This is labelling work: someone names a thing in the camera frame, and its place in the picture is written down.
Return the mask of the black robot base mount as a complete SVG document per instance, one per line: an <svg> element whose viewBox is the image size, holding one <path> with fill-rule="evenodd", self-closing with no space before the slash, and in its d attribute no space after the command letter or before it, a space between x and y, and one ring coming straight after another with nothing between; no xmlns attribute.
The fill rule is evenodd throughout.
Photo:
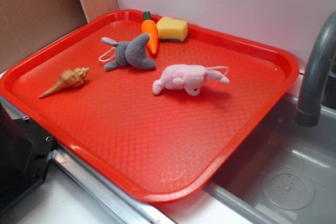
<svg viewBox="0 0 336 224"><path fill-rule="evenodd" d="M1 214L46 179L56 141L32 119L12 119L1 106Z"/></svg>

